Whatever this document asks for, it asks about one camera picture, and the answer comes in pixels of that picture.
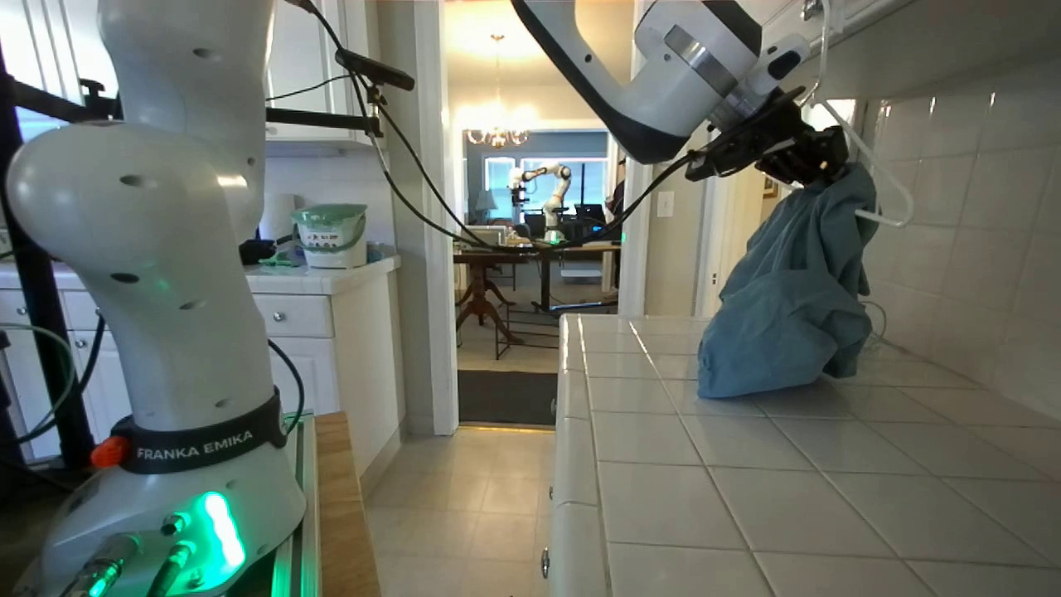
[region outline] white bucket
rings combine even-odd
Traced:
[[[298,239],[313,268],[360,268],[369,260],[366,205],[305,205],[298,213]]]

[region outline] lamp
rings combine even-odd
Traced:
[[[489,32],[494,42],[494,105],[488,105],[473,130],[465,130],[465,139],[472,146],[523,146],[526,143],[526,130],[516,125],[516,118],[508,114],[504,100],[500,100],[500,77],[497,77],[497,57],[500,57],[500,42],[504,32]]]

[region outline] kitchen counter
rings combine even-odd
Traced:
[[[885,343],[700,402],[704,325],[562,318],[555,597],[1061,595],[1056,422]]]
[[[252,292],[265,292],[265,296],[290,296],[290,292],[295,296],[303,296],[303,292],[305,296],[340,296],[349,289],[370,287],[393,268],[399,268],[399,255],[369,261],[366,268],[252,267],[252,268],[245,268],[245,278],[247,278]],[[64,289],[68,289],[68,292],[87,289],[68,267],[56,261],[52,272],[56,272],[61,292]],[[16,276],[14,261],[0,261],[0,289],[20,289],[20,276]]]

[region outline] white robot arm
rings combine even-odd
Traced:
[[[691,155],[691,181],[748,162],[780,181],[828,181],[845,148],[815,135],[780,82],[805,60],[805,40],[767,51],[735,0],[655,0],[635,25],[641,74],[619,88],[573,20],[573,0],[509,0],[523,28],[635,162],[663,162],[700,123],[715,139]]]
[[[105,314],[134,452],[56,517],[25,595],[221,595],[303,520],[235,247],[263,213],[271,0],[99,0],[122,123],[47,132],[8,188]]]
[[[523,171],[519,173],[519,185],[538,181],[538,175],[557,175],[560,181],[555,185],[549,200],[540,205],[540,217],[544,217],[544,241],[546,247],[562,247],[560,217],[562,217],[562,195],[570,188],[570,171],[562,162],[544,162],[538,171]]]

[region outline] blue cloth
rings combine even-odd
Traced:
[[[872,332],[861,248],[875,227],[866,167],[828,185],[805,185],[755,229],[700,340],[700,399],[739,399],[847,380]]]

